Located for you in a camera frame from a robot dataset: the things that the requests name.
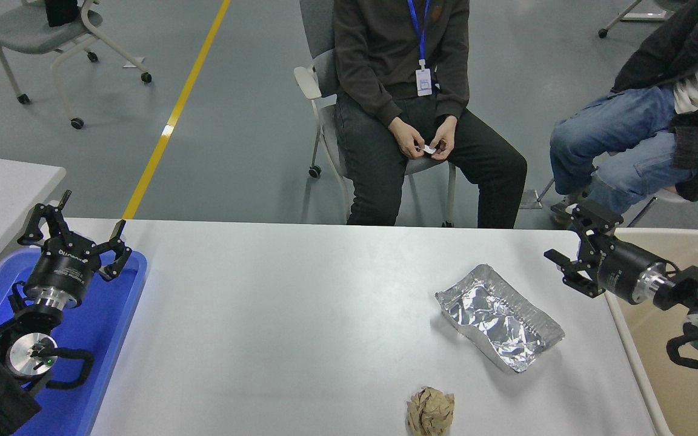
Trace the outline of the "person's left hand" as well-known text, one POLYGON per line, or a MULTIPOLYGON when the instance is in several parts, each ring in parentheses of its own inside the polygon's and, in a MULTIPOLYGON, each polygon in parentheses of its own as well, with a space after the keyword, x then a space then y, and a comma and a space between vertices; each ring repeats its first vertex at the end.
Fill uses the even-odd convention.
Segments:
POLYGON ((434 160, 447 160, 455 146, 455 135, 458 118, 448 115, 437 128, 430 148, 434 150, 430 157, 434 160))

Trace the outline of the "person's right hand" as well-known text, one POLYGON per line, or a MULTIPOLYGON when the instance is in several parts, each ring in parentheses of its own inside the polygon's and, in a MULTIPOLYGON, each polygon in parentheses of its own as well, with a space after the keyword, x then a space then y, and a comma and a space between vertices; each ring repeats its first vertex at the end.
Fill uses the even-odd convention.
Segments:
POLYGON ((425 152, 421 150, 424 145, 424 139, 419 132, 400 117, 395 117, 390 124, 388 130, 391 132, 399 151, 408 159, 419 159, 424 156, 425 152))

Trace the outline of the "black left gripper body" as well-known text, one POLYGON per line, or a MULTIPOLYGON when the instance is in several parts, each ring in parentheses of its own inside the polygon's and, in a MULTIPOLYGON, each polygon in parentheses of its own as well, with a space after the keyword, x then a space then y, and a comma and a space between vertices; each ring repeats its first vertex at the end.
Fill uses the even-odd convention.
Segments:
POLYGON ((74 299, 82 299, 88 292, 95 271, 99 271, 99 254, 86 254, 90 246, 74 242, 67 246, 59 238, 50 238, 42 246, 42 253, 25 284, 25 295, 34 299, 40 289, 58 289, 74 299))

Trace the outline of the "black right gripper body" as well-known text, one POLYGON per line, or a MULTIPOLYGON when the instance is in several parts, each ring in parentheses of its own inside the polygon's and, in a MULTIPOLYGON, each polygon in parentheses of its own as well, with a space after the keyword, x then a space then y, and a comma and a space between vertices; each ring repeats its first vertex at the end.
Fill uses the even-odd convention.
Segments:
POLYGON ((599 237, 597 284, 622 300, 637 305, 665 284, 665 260, 614 237, 599 237))

